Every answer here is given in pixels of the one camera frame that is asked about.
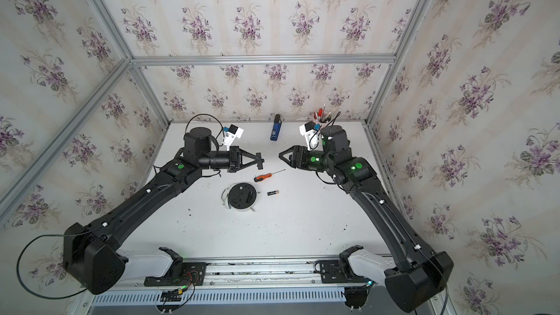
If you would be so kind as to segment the orange handled screwdriver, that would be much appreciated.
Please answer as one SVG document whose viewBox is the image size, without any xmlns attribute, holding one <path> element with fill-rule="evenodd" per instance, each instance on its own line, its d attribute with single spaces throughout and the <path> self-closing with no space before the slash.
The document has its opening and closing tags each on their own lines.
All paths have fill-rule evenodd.
<svg viewBox="0 0 560 315">
<path fill-rule="evenodd" d="M 284 169 L 279 170 L 279 171 L 277 171 L 277 172 L 271 172 L 271 173 L 267 173 L 267 174 L 262 174 L 262 175 L 256 176 L 256 177 L 253 179 L 253 181 L 254 181 L 254 182 L 262 182 L 262 181 L 264 181 L 264 180 L 266 180 L 266 179 L 271 178 L 271 177 L 274 176 L 275 174 L 279 174 L 279 173 L 281 173 L 281 172 L 283 172 L 283 171 L 284 171 Z"/>
</svg>

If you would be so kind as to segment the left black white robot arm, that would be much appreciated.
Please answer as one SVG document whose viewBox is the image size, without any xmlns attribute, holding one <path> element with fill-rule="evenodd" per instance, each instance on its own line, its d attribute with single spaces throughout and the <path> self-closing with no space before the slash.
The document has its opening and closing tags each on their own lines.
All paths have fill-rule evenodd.
<svg viewBox="0 0 560 315">
<path fill-rule="evenodd" d="M 264 162 L 260 153 L 238 146 L 199 154 L 179 149 L 131 198 L 86 226 L 75 223 L 61 234 L 63 271 L 94 295 L 106 292 L 122 279 L 131 263 L 118 253 L 125 240 L 159 208 L 201 179 L 205 170 L 236 173 L 250 166 L 263 169 Z"/>
</svg>

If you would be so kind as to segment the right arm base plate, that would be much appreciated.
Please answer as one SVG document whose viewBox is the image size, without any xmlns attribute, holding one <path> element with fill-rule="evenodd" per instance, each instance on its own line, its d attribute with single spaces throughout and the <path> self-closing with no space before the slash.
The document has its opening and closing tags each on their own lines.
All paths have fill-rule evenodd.
<svg viewBox="0 0 560 315">
<path fill-rule="evenodd" d="M 322 284 L 372 284 L 370 279 L 354 274 L 343 267 L 340 260 L 318 260 L 314 263 L 315 273 Z"/>
</svg>

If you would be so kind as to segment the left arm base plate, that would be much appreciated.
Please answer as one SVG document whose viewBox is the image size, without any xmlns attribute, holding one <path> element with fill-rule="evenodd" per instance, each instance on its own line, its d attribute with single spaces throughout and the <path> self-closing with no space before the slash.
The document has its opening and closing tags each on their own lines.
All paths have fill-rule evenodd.
<svg viewBox="0 0 560 315">
<path fill-rule="evenodd" d="M 204 283 L 206 268 L 205 262 L 183 262 L 182 265 L 172 265 L 162 277 L 147 277 L 143 285 L 145 287 L 179 287 L 192 282 L 198 287 Z"/>
</svg>

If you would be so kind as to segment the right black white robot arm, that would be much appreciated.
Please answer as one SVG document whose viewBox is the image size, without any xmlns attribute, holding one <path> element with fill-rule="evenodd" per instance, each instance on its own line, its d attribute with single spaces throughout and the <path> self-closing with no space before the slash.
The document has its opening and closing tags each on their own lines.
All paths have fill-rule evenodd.
<svg viewBox="0 0 560 315">
<path fill-rule="evenodd" d="M 436 252 L 417 234 L 389 199 L 366 159 L 353 156 L 350 149 L 334 153 L 299 145 L 279 153 L 279 158 L 293 169 L 327 173 L 379 232 L 395 265 L 379 272 L 373 266 L 359 268 L 357 261 L 365 257 L 365 251 L 355 250 L 347 258 L 354 274 L 382 283 L 406 313 L 447 290 L 454 268 L 451 257 L 447 252 Z"/>
</svg>

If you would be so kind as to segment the white twin bell alarm clock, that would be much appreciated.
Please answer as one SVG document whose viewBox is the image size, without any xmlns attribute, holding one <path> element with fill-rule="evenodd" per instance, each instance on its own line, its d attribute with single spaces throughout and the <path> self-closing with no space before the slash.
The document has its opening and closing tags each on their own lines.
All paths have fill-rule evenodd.
<svg viewBox="0 0 560 315">
<path fill-rule="evenodd" d="M 224 189 L 221 200 L 226 209 L 255 212 L 255 203 L 259 193 L 254 185 L 241 182 Z"/>
</svg>

